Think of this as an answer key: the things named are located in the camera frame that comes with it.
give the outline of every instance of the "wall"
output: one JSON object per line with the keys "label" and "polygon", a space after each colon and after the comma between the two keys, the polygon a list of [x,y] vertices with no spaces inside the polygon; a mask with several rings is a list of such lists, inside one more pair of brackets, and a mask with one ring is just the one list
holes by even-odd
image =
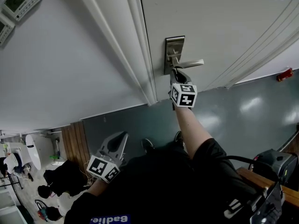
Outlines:
{"label": "wall", "polygon": [[42,0],[0,50],[0,129],[28,133],[145,104],[81,0]]}
{"label": "wall", "polygon": [[285,51],[280,53],[277,57],[269,61],[266,65],[257,69],[249,76],[245,77],[238,83],[249,80],[254,80],[262,77],[267,77],[287,70],[288,68],[299,68],[299,41],[288,47]]}

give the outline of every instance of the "wooden armrest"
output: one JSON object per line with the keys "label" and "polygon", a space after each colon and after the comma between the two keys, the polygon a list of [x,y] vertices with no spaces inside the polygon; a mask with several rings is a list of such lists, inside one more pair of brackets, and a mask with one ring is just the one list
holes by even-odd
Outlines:
{"label": "wooden armrest", "polygon": [[[250,184],[261,189],[265,187],[270,187],[274,183],[273,181],[265,177],[262,177],[256,173],[253,173],[245,168],[238,168],[237,172],[243,179],[248,181]],[[299,209],[299,192],[289,189],[285,186],[282,186],[282,190],[285,193],[285,202]]]}

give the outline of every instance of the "thermostat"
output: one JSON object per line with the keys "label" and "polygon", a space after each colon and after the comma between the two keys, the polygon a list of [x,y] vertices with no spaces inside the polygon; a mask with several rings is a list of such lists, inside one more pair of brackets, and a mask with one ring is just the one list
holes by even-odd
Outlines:
{"label": "thermostat", "polygon": [[4,0],[2,8],[10,16],[19,21],[39,1],[40,0]]}
{"label": "thermostat", "polygon": [[3,45],[8,35],[14,29],[14,23],[10,21],[5,15],[0,13],[0,46]]}

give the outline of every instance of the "door handle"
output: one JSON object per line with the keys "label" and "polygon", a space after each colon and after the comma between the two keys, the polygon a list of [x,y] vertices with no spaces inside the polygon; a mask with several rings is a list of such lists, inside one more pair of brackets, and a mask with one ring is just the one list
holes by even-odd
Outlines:
{"label": "door handle", "polygon": [[174,68],[190,68],[204,64],[204,60],[180,63],[185,36],[169,37],[165,39],[164,75],[169,75]]}

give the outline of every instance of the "white door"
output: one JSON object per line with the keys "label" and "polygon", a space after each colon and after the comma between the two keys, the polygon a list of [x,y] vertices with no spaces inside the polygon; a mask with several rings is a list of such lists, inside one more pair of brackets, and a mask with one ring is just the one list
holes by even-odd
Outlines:
{"label": "white door", "polygon": [[259,49],[267,47],[267,39],[277,37],[275,33],[290,19],[298,3],[299,0],[142,0],[157,99],[168,98],[169,91],[169,76],[164,76],[165,38],[185,36],[181,62],[204,60],[203,66],[184,70],[198,91],[225,86],[251,67],[246,62],[248,57],[254,52],[263,54]]}

